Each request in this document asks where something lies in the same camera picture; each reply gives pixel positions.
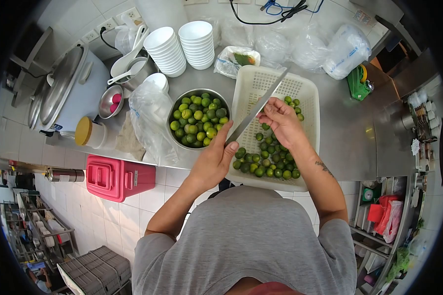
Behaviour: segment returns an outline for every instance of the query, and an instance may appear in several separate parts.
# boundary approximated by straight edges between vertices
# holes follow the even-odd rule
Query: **white tile floor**
[[[189,172],[173,168],[156,168],[156,186],[154,189],[126,198],[123,203],[115,203],[95,197],[82,183],[50,183],[41,174],[36,174],[36,189],[44,201],[54,209],[69,227],[75,229],[75,247],[80,255],[102,245],[123,255],[133,264],[135,246],[144,235],[146,226],[159,208],[182,184]],[[354,218],[359,182],[340,182],[345,193],[348,216]],[[218,186],[203,193],[194,205],[205,201]],[[308,192],[281,192],[284,197],[301,204],[312,221],[318,235],[319,219]]]

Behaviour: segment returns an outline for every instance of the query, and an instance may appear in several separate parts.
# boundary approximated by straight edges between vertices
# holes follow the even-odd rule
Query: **tattoo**
[[[327,171],[328,174],[333,176],[333,174],[330,172],[330,170],[328,170],[328,168],[326,167],[326,165],[323,162],[316,161],[315,164],[317,164],[319,166],[322,166],[323,167],[323,171]]]

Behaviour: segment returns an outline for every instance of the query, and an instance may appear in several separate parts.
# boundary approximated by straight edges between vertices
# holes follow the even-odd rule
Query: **pink egg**
[[[121,100],[121,94],[117,93],[111,98],[112,103],[119,103]]]
[[[118,108],[118,103],[114,103],[110,106],[110,112],[113,114]]]

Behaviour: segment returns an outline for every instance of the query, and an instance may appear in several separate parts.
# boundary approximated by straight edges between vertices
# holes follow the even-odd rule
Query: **rice cooker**
[[[94,120],[110,73],[87,44],[69,51],[52,74],[39,111],[45,131],[75,131],[82,117]]]

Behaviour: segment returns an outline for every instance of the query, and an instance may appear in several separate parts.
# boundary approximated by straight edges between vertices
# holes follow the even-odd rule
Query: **white plastic basket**
[[[266,93],[281,73],[279,70],[255,66],[244,66],[238,71],[232,104],[233,126],[240,124],[244,117],[251,111],[251,107]],[[283,100],[285,96],[290,96],[292,100],[298,99],[300,101],[299,107],[302,109],[302,114],[305,117],[302,122],[302,127],[305,130],[310,144],[318,153],[320,149],[320,106],[318,102],[318,89],[315,84],[310,80],[289,73],[283,79],[273,96],[281,100]],[[260,154],[260,142],[255,138],[256,133],[259,132],[266,138],[271,135],[272,130],[269,129],[265,131],[261,128],[261,124],[256,118],[238,138],[237,142],[239,146],[246,148],[246,152],[248,153]],[[298,179],[291,178],[290,180],[267,176],[257,177],[251,173],[242,173],[230,165],[230,170],[226,178],[247,186],[287,192],[307,192],[307,186],[302,176]]]

